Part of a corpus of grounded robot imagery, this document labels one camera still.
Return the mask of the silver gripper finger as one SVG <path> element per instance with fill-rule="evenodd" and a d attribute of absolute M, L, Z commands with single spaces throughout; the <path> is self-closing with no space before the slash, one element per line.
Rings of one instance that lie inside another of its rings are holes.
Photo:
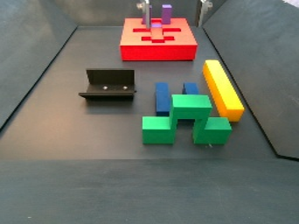
<path fill-rule="evenodd" d="M 151 2 L 150 0 L 140 0 L 136 4 L 136 8 L 143 12 L 143 24 L 146 28 L 151 28 Z"/>
<path fill-rule="evenodd" d="M 199 15 L 199 25 L 203 24 L 203 18 L 208 10 L 212 8 L 211 0 L 200 0 L 200 15 Z"/>

